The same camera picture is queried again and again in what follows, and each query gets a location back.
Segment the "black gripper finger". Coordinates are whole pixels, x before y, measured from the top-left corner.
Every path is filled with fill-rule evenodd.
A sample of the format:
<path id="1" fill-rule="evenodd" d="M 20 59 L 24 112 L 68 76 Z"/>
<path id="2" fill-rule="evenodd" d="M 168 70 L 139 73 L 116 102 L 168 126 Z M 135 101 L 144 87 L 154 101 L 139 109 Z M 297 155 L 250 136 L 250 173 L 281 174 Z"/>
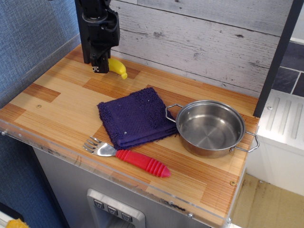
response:
<path id="1" fill-rule="evenodd" d="M 104 53 L 99 58 L 99 73 L 108 73 L 109 72 L 109 59 L 110 55 L 108 53 Z"/>
<path id="2" fill-rule="evenodd" d="M 99 59 L 91 58 L 92 69 L 95 73 L 99 73 Z"/>

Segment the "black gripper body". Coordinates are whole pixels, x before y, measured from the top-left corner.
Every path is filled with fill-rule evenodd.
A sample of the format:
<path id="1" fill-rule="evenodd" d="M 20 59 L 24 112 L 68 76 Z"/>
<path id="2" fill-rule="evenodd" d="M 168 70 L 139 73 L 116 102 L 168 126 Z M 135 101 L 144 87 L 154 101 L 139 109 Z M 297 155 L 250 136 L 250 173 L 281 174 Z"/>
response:
<path id="1" fill-rule="evenodd" d="M 110 8 L 84 8 L 82 19 L 88 28 L 91 61 L 106 58 L 111 48 L 119 45 L 118 13 Z"/>

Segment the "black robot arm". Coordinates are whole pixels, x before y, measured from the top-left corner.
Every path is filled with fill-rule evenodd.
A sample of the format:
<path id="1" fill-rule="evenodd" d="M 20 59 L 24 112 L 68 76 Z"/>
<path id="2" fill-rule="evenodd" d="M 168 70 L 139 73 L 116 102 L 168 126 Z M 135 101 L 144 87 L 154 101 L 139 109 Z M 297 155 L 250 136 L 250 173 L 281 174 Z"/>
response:
<path id="1" fill-rule="evenodd" d="M 84 62 L 95 73 L 108 73 L 111 48 L 120 40 L 119 15 L 109 0 L 76 0 L 75 5 Z"/>

